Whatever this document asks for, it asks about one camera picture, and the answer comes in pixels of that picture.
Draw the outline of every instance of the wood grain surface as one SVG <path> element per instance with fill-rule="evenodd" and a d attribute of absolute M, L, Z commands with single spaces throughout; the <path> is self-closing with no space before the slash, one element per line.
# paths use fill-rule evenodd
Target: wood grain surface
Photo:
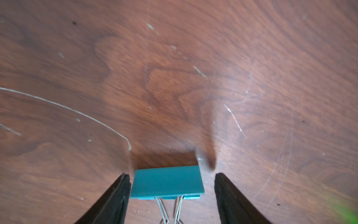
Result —
<path fill-rule="evenodd" d="M 344 222 L 357 38 L 354 0 L 0 1 L 0 223 L 74 223 L 121 173 L 195 157 L 184 224 L 220 223 L 218 172 L 273 223 Z M 126 223 L 160 219 L 130 200 Z"/>

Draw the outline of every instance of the scratch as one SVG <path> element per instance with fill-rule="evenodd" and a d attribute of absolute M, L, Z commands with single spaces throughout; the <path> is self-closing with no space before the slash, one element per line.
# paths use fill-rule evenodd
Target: scratch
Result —
<path fill-rule="evenodd" d="M 284 183 L 284 180 L 285 180 L 285 178 L 286 178 L 287 172 L 288 172 L 289 167 L 290 167 L 290 161 L 291 161 L 291 155 L 292 155 L 292 141 L 293 141 L 293 132 L 292 132 L 292 130 L 291 130 L 291 146 L 290 146 L 289 159 L 288 159 L 288 162 L 287 162 L 287 168 L 286 168 L 284 177 L 283 177 L 282 180 L 280 181 L 280 184 L 279 184 L 279 186 L 277 187 L 277 190 L 276 190 L 274 196 L 272 197 L 271 201 L 267 204 L 266 210 L 269 208 L 269 206 L 271 205 L 271 203 L 272 203 L 272 202 L 274 201 L 274 199 L 276 198 L 277 193 L 278 193 L 278 191 L 280 190 L 280 188 L 281 188 L 281 186 L 282 186 L 282 184 Z"/>
<path fill-rule="evenodd" d="M 215 70 L 214 70 L 214 74 L 213 74 L 213 80 L 215 80 L 217 69 L 218 69 L 218 67 L 216 66 L 216 67 L 215 67 Z M 203 92 L 205 92 L 205 91 L 207 90 L 209 84 L 210 84 L 210 81 L 206 83 Z M 210 94 L 210 91 L 208 91 L 208 94 L 206 95 L 206 97 L 203 98 L 203 99 L 200 101 L 199 105 L 201 105 L 201 103 L 209 97 L 209 94 Z"/>
<path fill-rule="evenodd" d="M 277 157 L 277 160 L 275 162 L 275 166 L 274 168 L 272 169 L 272 172 L 270 174 L 270 176 L 267 178 L 267 181 L 263 184 L 263 186 L 261 187 L 261 189 L 258 191 L 258 193 L 255 195 L 255 197 L 253 198 L 253 200 L 255 200 L 257 198 L 258 195 L 260 195 L 260 193 L 262 192 L 262 190 L 266 187 L 266 185 L 269 183 L 269 181 L 271 180 L 272 178 L 272 175 L 274 174 L 275 170 L 276 170 L 276 167 L 277 167 L 277 164 L 279 163 L 279 160 L 280 160 L 280 157 L 281 157 L 281 154 L 282 154 L 282 151 L 284 150 L 284 147 L 285 147 L 285 144 L 286 144 L 286 140 L 287 140 L 287 134 L 285 136 L 285 139 L 284 139 L 284 142 L 282 143 L 282 146 L 281 146 L 281 149 L 280 149 L 280 153 Z"/>
<path fill-rule="evenodd" d="M 150 0 L 148 0 L 148 4 L 147 4 L 147 22 L 146 22 L 146 24 L 150 29 L 154 30 L 152 25 L 150 25 L 148 23 L 148 21 L 149 21 L 149 5 L 150 5 Z M 146 36 L 146 46 L 145 46 L 144 75 L 145 75 L 145 91 L 146 91 L 145 101 L 148 103 L 148 88 L 147 88 L 147 84 L 148 84 L 148 73 L 147 73 L 147 70 L 148 70 L 148 44 L 149 44 L 149 41 L 148 41 L 148 38 L 149 38 L 148 28 L 147 28 L 146 32 L 147 32 L 147 36 Z"/>
<path fill-rule="evenodd" d="M 246 91 L 245 91 L 245 95 L 248 94 L 248 91 L 250 90 L 250 87 L 251 87 L 251 83 L 252 83 L 252 74 L 250 73 L 250 79 L 248 81 L 248 85 L 247 85 L 247 88 L 246 88 Z"/>
<path fill-rule="evenodd" d="M 244 132 L 242 131 L 242 129 L 240 128 L 240 125 L 239 125 L 239 123 L 237 122 L 237 120 L 236 120 L 234 114 L 232 113 L 232 111 L 226 106 L 226 104 L 224 104 L 224 106 L 225 106 L 226 109 L 230 112 L 231 116 L 234 118 L 235 123 L 236 123 L 237 127 L 240 129 L 242 135 L 243 135 L 245 138 L 247 138 L 246 135 L 244 134 Z"/>
<path fill-rule="evenodd" d="M 149 23 L 147 23 L 147 26 L 152 29 L 152 30 L 155 30 L 154 27 L 152 25 L 150 25 Z"/>
<path fill-rule="evenodd" d="M 236 103 L 234 103 L 234 105 L 236 105 L 236 104 L 241 104 L 241 103 L 244 103 L 244 102 L 246 102 L 246 100 L 241 100 L 241 101 L 239 101 L 239 102 L 236 102 Z"/>
<path fill-rule="evenodd" d="M 208 77 L 207 77 L 202 71 L 200 71 L 195 65 L 193 66 L 193 68 L 194 68 L 201 76 L 203 76 L 204 78 L 208 79 Z"/>
<path fill-rule="evenodd" d="M 12 133 L 14 133 L 14 134 L 17 134 L 18 136 L 21 136 L 21 134 L 20 133 L 18 133 L 18 132 L 16 132 L 16 131 L 14 131 L 13 129 L 11 129 L 11 128 L 8 128 L 8 127 L 6 127 L 5 125 L 3 125 L 3 124 L 0 124 L 0 127 L 3 127 L 3 128 L 5 128 L 6 130 L 8 130 L 8 131 L 11 131 Z"/>
<path fill-rule="evenodd" d="M 283 161 L 283 156 L 281 156 L 281 158 L 280 158 L 280 177 L 279 177 L 279 182 L 281 183 L 281 180 L 283 180 L 282 179 L 282 161 Z"/>
<path fill-rule="evenodd" d="M 53 101 L 50 101 L 50 100 L 46 100 L 46 99 L 41 98 L 41 97 L 38 97 L 38 96 L 33 96 L 33 95 L 30 95 L 30 94 L 27 94 L 27 93 L 24 93 L 24 92 L 19 92 L 19 91 L 16 91 L 16 90 L 7 89 L 7 88 L 3 88 L 3 87 L 0 87 L 0 90 L 9 91 L 9 92 L 14 92 L 14 93 L 19 93 L 19 94 L 22 94 L 22 95 L 25 95 L 25 96 L 29 96 L 29 97 L 38 99 L 38 100 L 43 100 L 43 101 L 48 102 L 48 103 L 50 103 L 50 104 L 54 104 L 54 105 L 60 106 L 60 107 L 65 108 L 65 109 L 67 109 L 67 110 L 70 110 L 70 111 L 73 111 L 73 112 L 75 112 L 75 113 L 78 113 L 78 114 L 80 114 L 80 115 L 82 115 L 82 116 L 85 116 L 85 117 L 87 117 L 87 118 L 89 118 L 89 119 L 91 119 L 91 120 L 93 120 L 93 121 L 95 121 L 95 122 L 97 122 L 97 123 L 99 123 L 99 124 L 105 126 L 106 128 L 110 129 L 111 131 L 113 131 L 114 133 L 116 133 L 117 135 L 119 135 L 120 137 L 124 138 L 124 139 L 127 141 L 127 143 L 128 143 L 128 151 L 131 151 L 131 149 L 132 149 L 131 143 L 129 142 L 128 138 L 124 137 L 121 133 L 117 132 L 116 130 L 114 130 L 113 128 L 109 127 L 108 125 L 106 125 L 106 124 L 100 122 L 99 120 L 96 120 L 95 118 L 90 117 L 90 116 L 88 116 L 88 115 L 86 115 L 86 114 L 84 114 L 84 113 L 82 113 L 82 112 L 79 112 L 79 111 L 77 111 L 77 110 L 74 110 L 74 109 L 72 109 L 72 108 L 69 108 L 69 107 L 67 107 L 67 106 L 64 106 L 64 105 L 62 105 L 62 104 L 58 104 L 58 103 L 56 103 L 56 102 L 53 102 Z"/>
<path fill-rule="evenodd" d="M 178 54 L 179 54 L 184 60 L 188 60 L 187 57 L 183 56 L 183 53 L 182 53 L 182 52 L 178 51 Z"/>

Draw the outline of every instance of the metal wire handle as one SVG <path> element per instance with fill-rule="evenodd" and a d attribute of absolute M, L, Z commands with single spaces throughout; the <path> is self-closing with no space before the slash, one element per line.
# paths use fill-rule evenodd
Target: metal wire handle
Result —
<path fill-rule="evenodd" d="M 174 216 L 174 224 L 183 224 L 182 222 L 181 222 L 181 220 L 179 219 L 179 217 L 180 217 L 180 211 L 182 210 L 182 203 L 183 203 L 183 198 L 184 198 L 184 196 L 180 196 L 180 197 L 178 197 L 177 198 L 177 201 L 178 201 L 178 203 L 177 203 L 177 206 L 176 206 L 176 210 L 175 210 L 175 216 Z"/>
<path fill-rule="evenodd" d="M 161 197 L 156 197 L 155 199 L 158 202 L 159 210 L 160 210 L 161 216 L 163 218 L 160 221 L 159 224 L 162 224 L 163 222 L 164 222 L 164 224 L 168 224 L 169 223 L 169 218 L 168 218 L 168 214 L 166 213 L 166 210 L 165 210 L 165 207 L 164 207 L 164 204 L 163 204 L 163 200 L 161 199 Z"/>

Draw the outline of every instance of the teal binder clip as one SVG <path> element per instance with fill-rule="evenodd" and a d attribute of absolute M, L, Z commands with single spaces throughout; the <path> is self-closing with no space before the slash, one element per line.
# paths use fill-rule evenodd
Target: teal binder clip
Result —
<path fill-rule="evenodd" d="M 162 222 L 169 223 L 162 199 L 177 199 L 175 224 L 179 220 L 183 199 L 199 199 L 204 194 L 199 166 L 164 167 L 136 170 L 131 192 L 132 199 L 156 199 Z"/>

